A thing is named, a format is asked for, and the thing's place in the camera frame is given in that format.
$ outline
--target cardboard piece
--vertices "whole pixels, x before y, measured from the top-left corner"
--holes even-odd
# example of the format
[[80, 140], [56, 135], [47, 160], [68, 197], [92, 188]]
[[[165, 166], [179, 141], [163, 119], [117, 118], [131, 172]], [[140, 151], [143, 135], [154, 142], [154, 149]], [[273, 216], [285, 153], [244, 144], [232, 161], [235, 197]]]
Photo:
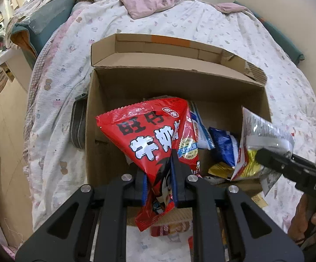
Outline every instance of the cardboard piece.
[[[93, 186], [108, 184], [129, 168], [124, 154], [96, 125], [95, 117], [112, 109], [171, 95], [195, 101], [206, 127], [240, 135], [242, 106], [271, 121], [263, 71], [222, 48], [119, 33], [92, 44], [91, 64], [85, 150], [88, 182]], [[201, 174], [207, 175], [213, 164], [209, 151], [199, 150], [199, 160]], [[252, 195], [261, 191], [259, 181], [248, 187], [247, 181], [241, 184]]]
[[255, 202], [255, 204], [257, 204], [257, 206], [259, 206], [261, 209], [265, 208], [268, 206], [267, 202], [265, 201], [264, 198], [262, 198], [261, 194], [257, 194], [253, 197], [251, 197], [251, 199]]

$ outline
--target plastic bag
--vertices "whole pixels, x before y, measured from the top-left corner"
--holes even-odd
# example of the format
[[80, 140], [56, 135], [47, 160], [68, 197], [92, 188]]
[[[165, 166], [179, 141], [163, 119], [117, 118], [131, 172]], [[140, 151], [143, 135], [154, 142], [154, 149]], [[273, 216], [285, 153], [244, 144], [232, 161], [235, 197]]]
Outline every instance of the plastic bag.
[[198, 148], [186, 100], [164, 98], [118, 108], [96, 117], [97, 125], [147, 175], [145, 205], [136, 217], [140, 231], [173, 209], [171, 149], [191, 173], [199, 173]]
[[199, 149], [214, 149], [215, 145], [213, 140], [208, 132], [208, 130], [203, 125], [201, 116], [199, 115], [197, 106], [194, 102], [189, 101], [189, 109], [191, 112], [191, 119], [193, 122], [194, 133], [196, 135], [197, 147]]
[[211, 156], [216, 164], [209, 168], [208, 173], [230, 179], [238, 159], [238, 142], [229, 131], [209, 127], [209, 133], [215, 145]]
[[242, 110], [243, 124], [238, 161], [231, 180], [272, 173], [255, 161], [255, 155], [261, 148], [288, 157], [291, 156], [294, 149], [294, 138], [291, 133], [280, 130], [245, 107]]

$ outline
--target red snack bag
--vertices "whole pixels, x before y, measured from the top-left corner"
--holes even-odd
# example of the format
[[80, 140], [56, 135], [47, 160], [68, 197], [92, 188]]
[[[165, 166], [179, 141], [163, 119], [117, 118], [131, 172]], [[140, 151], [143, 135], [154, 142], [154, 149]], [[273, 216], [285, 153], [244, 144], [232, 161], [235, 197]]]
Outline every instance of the red snack bag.
[[146, 204], [136, 217], [140, 231], [173, 209], [170, 155], [199, 172], [198, 149], [186, 100], [164, 98], [118, 108], [96, 117], [102, 132], [147, 175]]
[[194, 252], [193, 252], [193, 236], [188, 238], [188, 246], [189, 246], [189, 253], [191, 255], [191, 262], [194, 261]]

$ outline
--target floor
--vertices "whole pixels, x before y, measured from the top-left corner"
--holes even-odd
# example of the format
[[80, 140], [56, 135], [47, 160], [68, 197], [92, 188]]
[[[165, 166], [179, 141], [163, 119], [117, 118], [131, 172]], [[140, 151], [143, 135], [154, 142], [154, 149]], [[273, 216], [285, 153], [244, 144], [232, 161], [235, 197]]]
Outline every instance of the floor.
[[10, 246], [32, 234], [32, 203], [22, 172], [27, 93], [14, 80], [0, 93], [0, 226]]

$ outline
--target human hand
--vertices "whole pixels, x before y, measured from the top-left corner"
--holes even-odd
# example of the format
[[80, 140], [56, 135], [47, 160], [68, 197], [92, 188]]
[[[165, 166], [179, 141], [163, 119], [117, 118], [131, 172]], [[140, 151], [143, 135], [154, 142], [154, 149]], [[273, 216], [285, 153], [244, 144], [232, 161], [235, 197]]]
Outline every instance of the human hand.
[[[295, 216], [291, 220], [291, 226], [288, 230], [288, 236], [298, 244], [301, 244], [305, 239], [304, 233], [308, 227], [308, 220], [306, 219], [307, 204], [308, 197], [306, 194], [303, 194], [299, 204], [297, 204]], [[311, 222], [316, 225], [316, 213], [313, 214]], [[315, 242], [316, 233], [307, 240], [307, 245], [314, 244]]]

